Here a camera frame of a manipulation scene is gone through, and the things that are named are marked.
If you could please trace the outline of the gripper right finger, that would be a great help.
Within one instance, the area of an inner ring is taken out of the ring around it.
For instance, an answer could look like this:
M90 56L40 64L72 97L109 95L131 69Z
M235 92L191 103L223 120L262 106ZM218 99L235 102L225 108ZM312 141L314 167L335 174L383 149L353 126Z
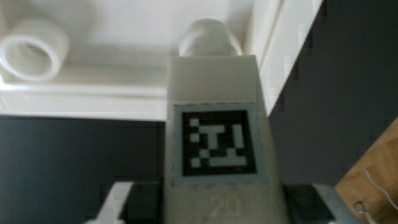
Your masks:
M360 224L331 185L289 184L283 189L291 224Z

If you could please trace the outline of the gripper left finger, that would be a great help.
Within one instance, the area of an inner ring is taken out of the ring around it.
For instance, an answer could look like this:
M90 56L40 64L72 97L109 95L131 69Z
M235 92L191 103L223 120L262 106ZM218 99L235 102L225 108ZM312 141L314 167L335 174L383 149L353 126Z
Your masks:
M157 224L161 218L159 199L159 182L116 182L99 215L88 224Z

